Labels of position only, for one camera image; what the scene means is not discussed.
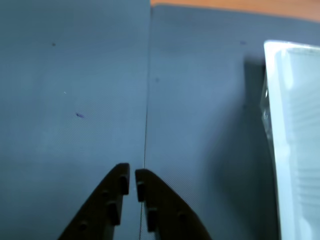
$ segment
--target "orange surface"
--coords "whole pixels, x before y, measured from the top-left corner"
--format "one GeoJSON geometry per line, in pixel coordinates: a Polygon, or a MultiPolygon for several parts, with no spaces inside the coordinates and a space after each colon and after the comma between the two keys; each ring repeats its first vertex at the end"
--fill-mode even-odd
{"type": "Polygon", "coordinates": [[[320,22],[320,0],[150,0],[172,4],[295,17],[320,22]]]}

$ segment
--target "gray foam mat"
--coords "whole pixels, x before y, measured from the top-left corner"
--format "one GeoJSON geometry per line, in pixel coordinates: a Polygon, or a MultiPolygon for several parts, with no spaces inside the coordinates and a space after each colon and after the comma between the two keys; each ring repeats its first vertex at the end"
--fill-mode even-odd
{"type": "MultiPolygon", "coordinates": [[[[150,37],[145,167],[194,209],[213,239],[278,239],[259,109],[264,41],[320,45],[320,25],[159,5],[150,37]]],[[[141,239],[153,239],[142,217],[141,239]]]]}
{"type": "MultiPolygon", "coordinates": [[[[1,1],[0,239],[57,239],[111,168],[143,167],[149,20],[148,0],[1,1]]],[[[139,238],[131,177],[114,239],[139,238]]]]}

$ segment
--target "blue-gray surface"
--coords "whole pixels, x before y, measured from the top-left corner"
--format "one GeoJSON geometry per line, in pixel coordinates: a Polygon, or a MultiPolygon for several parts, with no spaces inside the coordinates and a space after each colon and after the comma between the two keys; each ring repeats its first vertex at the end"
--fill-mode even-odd
{"type": "MultiPolygon", "coordinates": [[[[145,166],[216,240],[277,239],[258,104],[267,39],[320,45],[306,21],[147,0],[0,3],[0,239],[56,239],[117,163],[145,166]]],[[[131,178],[115,239],[138,239],[131,178]]],[[[146,232],[142,214],[141,239],[146,232]]]]}
{"type": "MultiPolygon", "coordinates": [[[[111,168],[142,168],[149,19],[148,0],[1,1],[0,239],[57,239],[111,168]]],[[[133,183],[114,239],[139,238],[133,183]]]]}
{"type": "MultiPolygon", "coordinates": [[[[213,239],[278,239],[259,110],[264,41],[320,45],[320,26],[157,6],[150,37],[145,167],[189,203],[213,239]]],[[[142,220],[141,239],[152,239],[142,220]]]]}

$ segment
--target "white plastic container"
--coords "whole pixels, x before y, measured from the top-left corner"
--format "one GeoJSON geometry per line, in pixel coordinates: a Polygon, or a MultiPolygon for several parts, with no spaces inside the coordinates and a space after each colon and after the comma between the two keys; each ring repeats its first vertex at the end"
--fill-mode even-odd
{"type": "Polygon", "coordinates": [[[320,240],[320,48],[264,44],[282,240],[320,240]]]}

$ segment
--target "clear plastic tray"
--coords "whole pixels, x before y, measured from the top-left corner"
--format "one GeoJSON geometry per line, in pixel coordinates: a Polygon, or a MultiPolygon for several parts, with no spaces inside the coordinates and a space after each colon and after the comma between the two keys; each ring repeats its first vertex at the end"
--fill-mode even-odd
{"type": "Polygon", "coordinates": [[[281,239],[320,240],[320,48],[267,41],[264,50],[281,239]]]}

